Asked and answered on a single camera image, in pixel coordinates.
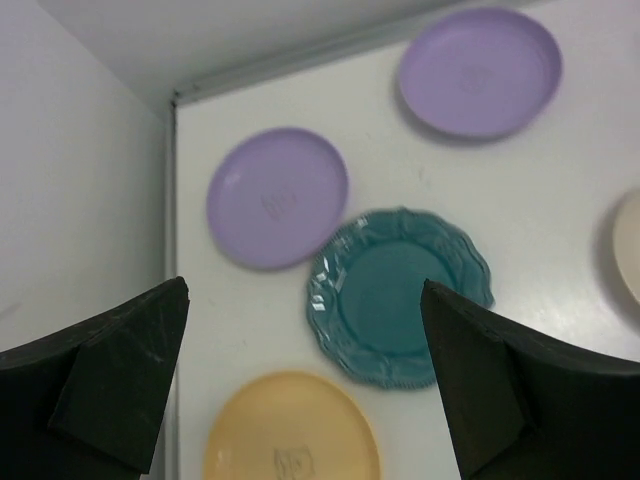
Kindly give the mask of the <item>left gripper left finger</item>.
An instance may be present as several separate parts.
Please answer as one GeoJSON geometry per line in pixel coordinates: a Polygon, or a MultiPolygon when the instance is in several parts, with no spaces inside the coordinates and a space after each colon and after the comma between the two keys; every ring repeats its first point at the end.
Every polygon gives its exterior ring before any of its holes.
{"type": "Polygon", "coordinates": [[[4,479],[149,473],[184,336],[189,289],[169,279],[1,354],[4,479]]]}

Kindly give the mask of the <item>teal scalloped plate back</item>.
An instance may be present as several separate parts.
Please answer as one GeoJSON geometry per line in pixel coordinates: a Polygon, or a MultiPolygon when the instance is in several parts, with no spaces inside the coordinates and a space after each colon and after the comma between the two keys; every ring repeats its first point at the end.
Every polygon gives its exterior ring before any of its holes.
{"type": "Polygon", "coordinates": [[[306,318],[320,350],[358,383],[432,386],[420,306],[428,280],[484,308],[494,304],[487,262],[440,216],[381,209],[343,225],[313,260],[306,286],[306,318]]]}

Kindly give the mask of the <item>cream plate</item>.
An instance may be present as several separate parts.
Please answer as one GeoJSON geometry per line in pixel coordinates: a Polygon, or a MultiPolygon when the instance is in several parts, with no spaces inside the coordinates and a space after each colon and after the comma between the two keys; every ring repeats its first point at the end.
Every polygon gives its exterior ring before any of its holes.
{"type": "Polygon", "coordinates": [[[612,229],[613,254],[630,295],[639,302],[639,190],[628,192],[622,199],[612,229]]]}

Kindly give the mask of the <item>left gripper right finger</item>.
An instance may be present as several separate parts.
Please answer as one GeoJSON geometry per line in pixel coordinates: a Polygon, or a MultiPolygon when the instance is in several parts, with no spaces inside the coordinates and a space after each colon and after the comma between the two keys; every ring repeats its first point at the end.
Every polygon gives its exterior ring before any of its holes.
{"type": "Polygon", "coordinates": [[[421,312],[464,479],[636,479],[639,365],[428,281],[421,312]]]}

